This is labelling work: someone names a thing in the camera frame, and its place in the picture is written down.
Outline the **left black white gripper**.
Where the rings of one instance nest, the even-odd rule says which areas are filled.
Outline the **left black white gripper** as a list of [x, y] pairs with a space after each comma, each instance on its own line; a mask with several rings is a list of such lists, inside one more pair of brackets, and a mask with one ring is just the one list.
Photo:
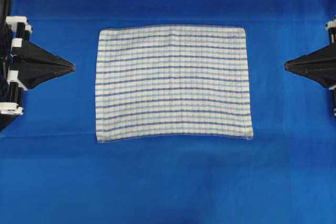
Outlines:
[[75, 65], [28, 41], [32, 27], [25, 16], [7, 16], [9, 32], [3, 58], [3, 75], [8, 84], [6, 98], [1, 102], [1, 115], [23, 115], [23, 94], [48, 80], [75, 71]]

